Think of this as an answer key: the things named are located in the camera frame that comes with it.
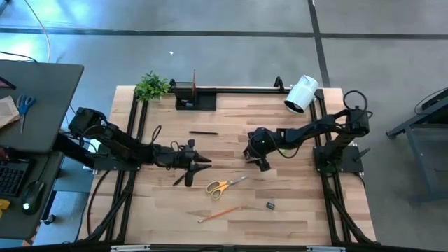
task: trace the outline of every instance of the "wooden board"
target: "wooden board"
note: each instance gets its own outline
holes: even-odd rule
[[[109,118],[124,131],[132,93],[133,87],[117,87]],[[343,109],[340,89],[324,89],[324,94],[328,113]],[[256,127],[275,130],[277,127],[301,127],[311,121],[309,110],[305,114],[292,114],[284,106],[284,99],[284,94],[218,94],[216,111],[177,111],[171,95],[151,102],[143,142],[149,143],[153,130],[161,125],[157,144],[169,146],[173,140],[186,144],[187,140],[196,139],[195,149],[212,159],[213,167],[197,173],[193,187],[186,188],[183,184],[172,186],[183,170],[143,166],[134,187],[126,243],[330,244],[321,179],[314,170],[312,158],[313,139],[306,141],[293,159],[270,153],[267,156],[272,167],[269,171],[261,172],[254,164],[246,164],[243,158],[247,132]],[[190,130],[218,132],[219,136],[191,135]],[[219,200],[211,199],[204,190],[212,181],[244,175],[249,178],[228,188]],[[110,209],[116,176],[117,172],[112,171],[99,188],[92,205],[92,229]],[[95,177],[92,190],[99,177]],[[375,240],[363,184],[353,174],[341,174],[341,182],[347,211],[364,233]],[[275,197],[274,211],[265,207],[271,197]],[[204,223],[197,222],[238,206],[240,210]],[[115,231],[120,217],[119,213]],[[339,214],[335,217],[339,237],[342,237]],[[86,235],[84,223],[80,238]]]

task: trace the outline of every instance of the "potted plant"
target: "potted plant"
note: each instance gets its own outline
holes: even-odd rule
[[[153,71],[141,77],[141,82],[135,87],[135,94],[140,101],[150,101],[160,98],[163,94],[168,93],[169,85],[167,79],[160,79]]]

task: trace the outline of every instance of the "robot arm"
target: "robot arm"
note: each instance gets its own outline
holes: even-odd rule
[[[248,146],[244,150],[244,157],[249,162],[256,163],[262,172],[270,169],[266,161],[266,154],[280,149],[299,148],[307,139],[321,134],[336,132],[335,140],[325,144],[324,158],[335,161],[342,156],[342,151],[355,137],[363,137],[369,133],[368,111],[356,108],[346,108],[334,115],[327,115],[316,122],[312,122],[299,129],[277,129],[275,132],[264,127],[248,133]],[[343,125],[336,119],[346,116]]]
[[[108,122],[103,113],[90,108],[79,108],[69,126],[74,138],[79,138],[80,141],[84,138],[98,140],[108,148],[114,159],[121,162],[157,165],[166,169],[185,169],[185,185],[190,187],[196,172],[211,167],[210,164],[197,164],[197,162],[211,162],[211,160],[193,149],[194,139],[190,139],[187,145],[179,145],[178,150],[154,143],[161,128],[161,126],[156,128],[151,143],[140,143],[121,131],[117,125]],[[100,159],[104,158],[104,155],[99,153],[93,157]]]

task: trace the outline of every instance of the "blue scissors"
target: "blue scissors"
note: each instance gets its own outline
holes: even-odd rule
[[[15,105],[20,114],[20,133],[23,132],[23,125],[25,124],[25,115],[28,113],[28,109],[36,102],[36,98],[25,94],[21,94],[17,99]]]

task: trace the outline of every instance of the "gray floor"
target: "gray floor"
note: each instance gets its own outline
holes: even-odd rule
[[[306,0],[29,0],[47,27],[95,29],[312,32]],[[321,32],[446,34],[443,0],[315,0]],[[0,16],[0,27],[39,27],[25,3]],[[154,70],[199,85],[271,86],[302,74],[321,81],[313,38],[51,35],[52,62],[85,65],[73,105],[108,114],[116,85],[133,85]],[[394,246],[448,251],[447,201],[411,206],[424,193],[405,136],[384,135],[413,116],[415,104],[446,87],[448,40],[324,39],[332,87],[357,89],[374,112],[371,133],[357,140],[371,147],[364,158],[367,198],[378,241]],[[1,34],[0,50],[46,60],[43,35]],[[62,195],[53,209],[81,216],[82,196]],[[76,204],[66,204],[70,199]],[[38,234],[39,244],[72,241],[75,218],[63,218]]]

